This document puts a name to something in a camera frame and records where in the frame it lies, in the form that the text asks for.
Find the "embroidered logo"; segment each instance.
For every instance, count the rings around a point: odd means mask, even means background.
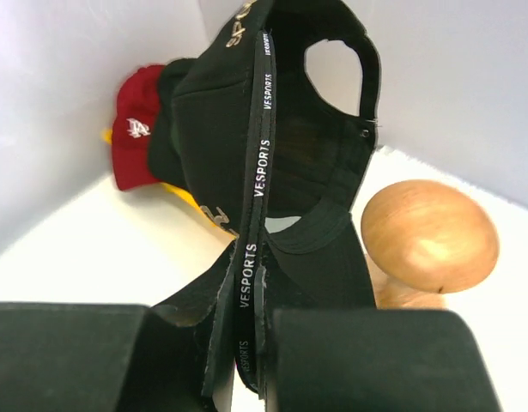
[[[243,39],[243,33],[246,31],[246,29],[243,27],[242,20],[250,14],[252,10],[252,5],[255,2],[257,2],[257,0],[248,0],[248,2],[243,4],[243,6],[240,8],[237,15],[235,15],[235,23],[233,24],[231,40],[228,41],[226,47],[233,47],[234,45],[238,45]]]
[[[149,136],[151,134],[151,132],[149,131],[149,126],[147,126],[146,124],[143,124],[139,120],[136,120],[134,118],[129,118],[128,124],[129,124],[128,134],[134,137],[135,139],[137,139],[138,137],[142,137],[142,136]]]
[[[209,219],[214,222],[216,226],[220,227],[221,229],[227,232],[230,232],[233,236],[239,237],[239,234],[233,229],[227,229],[223,226],[229,223],[229,218],[225,213],[223,213],[223,210],[221,210],[220,208],[216,208],[219,215],[213,215],[207,206],[201,206],[201,210],[204,212],[205,215],[209,217]]]

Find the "white backdrop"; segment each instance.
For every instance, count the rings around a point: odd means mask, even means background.
[[[207,44],[197,0],[0,0],[0,252],[109,167],[124,77]]]

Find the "red baseball cap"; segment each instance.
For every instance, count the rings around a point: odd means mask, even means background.
[[[142,67],[118,91],[111,157],[121,191],[160,182],[149,171],[147,156],[151,132],[161,110],[157,81],[163,69],[162,64]]]

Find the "white embroidered logo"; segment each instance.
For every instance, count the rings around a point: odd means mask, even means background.
[[[141,136],[149,136],[151,132],[149,131],[149,126],[146,124],[143,124],[139,120],[135,120],[134,118],[129,118],[128,123],[130,124],[130,128],[128,129],[128,134],[135,139]]]

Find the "white wall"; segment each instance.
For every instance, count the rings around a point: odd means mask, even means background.
[[[381,56],[380,143],[528,207],[528,1],[344,1]],[[200,3],[215,34],[242,0]],[[307,71],[357,113],[361,71],[343,45],[315,46]]]
[[[197,0],[0,0],[0,251],[108,169],[124,77],[207,44]]]

